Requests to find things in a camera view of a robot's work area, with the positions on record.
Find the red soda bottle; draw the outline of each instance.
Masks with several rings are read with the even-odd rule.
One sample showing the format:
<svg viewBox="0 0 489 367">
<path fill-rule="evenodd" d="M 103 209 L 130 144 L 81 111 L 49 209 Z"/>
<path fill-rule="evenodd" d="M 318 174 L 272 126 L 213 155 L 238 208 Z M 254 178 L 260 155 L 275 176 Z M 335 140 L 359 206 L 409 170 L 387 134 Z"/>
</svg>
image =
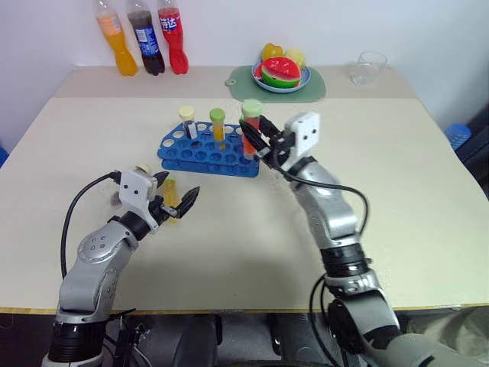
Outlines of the red soda bottle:
<svg viewBox="0 0 489 367">
<path fill-rule="evenodd" d="M 158 16 L 170 48 L 171 68 L 175 74 L 186 74 L 189 61 L 183 52 L 182 21 L 176 0 L 158 0 Z"/>
</svg>

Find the small bottle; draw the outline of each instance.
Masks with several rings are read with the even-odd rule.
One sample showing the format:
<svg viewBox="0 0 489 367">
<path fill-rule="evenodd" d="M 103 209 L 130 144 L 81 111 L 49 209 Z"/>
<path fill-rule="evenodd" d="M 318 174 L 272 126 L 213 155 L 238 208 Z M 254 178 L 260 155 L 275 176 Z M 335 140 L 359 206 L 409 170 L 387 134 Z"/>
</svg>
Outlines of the small bottle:
<svg viewBox="0 0 489 367">
<path fill-rule="evenodd" d="M 212 121 L 212 131 L 214 133 L 215 141 L 224 141 L 224 118 L 225 113 L 221 109 L 212 109 L 210 113 Z M 221 145 L 219 148 L 224 149 L 225 145 Z"/>
<path fill-rule="evenodd" d="M 183 52 L 183 28 L 176 0 L 158 0 L 158 16 L 170 49 L 170 65 L 175 74 L 186 74 L 189 61 Z"/>
<path fill-rule="evenodd" d="M 122 76 L 133 76 L 138 72 L 134 58 L 125 46 L 121 22 L 108 0 L 94 0 L 95 13 L 100 29 L 115 54 L 115 64 Z"/>
<path fill-rule="evenodd" d="M 196 111 L 192 106 L 182 106 L 178 109 L 178 116 L 183 120 L 183 128 L 188 139 L 197 138 Z"/>
<path fill-rule="evenodd" d="M 256 99 L 246 99 L 243 102 L 241 111 L 243 113 L 243 119 L 257 130 L 260 130 L 260 115 L 263 112 L 263 104 Z M 253 145 L 246 139 L 245 135 L 243 135 L 244 157 L 248 160 L 252 160 L 256 152 Z"/>
<path fill-rule="evenodd" d="M 141 49 L 144 68 L 155 76 L 164 73 L 165 63 L 158 48 L 149 8 L 143 0 L 127 0 L 127 10 L 128 19 Z"/>
</svg>

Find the green test tube cap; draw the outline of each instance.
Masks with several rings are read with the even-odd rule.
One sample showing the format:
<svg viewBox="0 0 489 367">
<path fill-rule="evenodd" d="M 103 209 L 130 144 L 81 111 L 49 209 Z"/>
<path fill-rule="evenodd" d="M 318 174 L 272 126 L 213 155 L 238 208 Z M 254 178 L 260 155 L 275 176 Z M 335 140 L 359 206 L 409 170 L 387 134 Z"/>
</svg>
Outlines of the green test tube cap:
<svg viewBox="0 0 489 367">
<path fill-rule="evenodd" d="M 211 109 L 210 118 L 212 122 L 223 122 L 225 113 L 221 109 Z"/>
<path fill-rule="evenodd" d="M 257 99 L 246 99 L 241 107 L 243 117 L 258 117 L 263 112 L 263 103 Z"/>
</svg>

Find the yellow toy fruit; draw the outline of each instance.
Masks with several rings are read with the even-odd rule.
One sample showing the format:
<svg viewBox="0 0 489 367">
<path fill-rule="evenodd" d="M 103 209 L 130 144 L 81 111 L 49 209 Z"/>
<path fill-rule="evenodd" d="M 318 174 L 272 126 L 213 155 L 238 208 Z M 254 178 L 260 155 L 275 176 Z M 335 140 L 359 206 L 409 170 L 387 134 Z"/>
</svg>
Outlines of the yellow toy fruit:
<svg viewBox="0 0 489 367">
<path fill-rule="evenodd" d="M 265 61 L 271 57 L 283 56 L 283 49 L 275 44 L 265 44 L 263 51 L 261 51 L 261 60 Z"/>
<path fill-rule="evenodd" d="M 284 56 L 299 65 L 300 69 L 304 69 L 306 67 L 306 58 L 301 50 L 293 48 L 292 50 L 288 50 Z"/>
</svg>

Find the yellow test tube cap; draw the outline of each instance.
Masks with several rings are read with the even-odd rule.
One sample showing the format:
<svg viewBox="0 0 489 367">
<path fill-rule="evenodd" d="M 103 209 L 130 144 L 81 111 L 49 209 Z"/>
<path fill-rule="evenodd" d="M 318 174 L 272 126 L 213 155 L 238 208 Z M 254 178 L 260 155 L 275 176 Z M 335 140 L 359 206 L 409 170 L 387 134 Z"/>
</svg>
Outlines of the yellow test tube cap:
<svg viewBox="0 0 489 367">
<path fill-rule="evenodd" d="M 178 116 L 183 121 L 193 120 L 196 117 L 196 110 L 192 106 L 181 106 L 178 109 Z"/>
</svg>

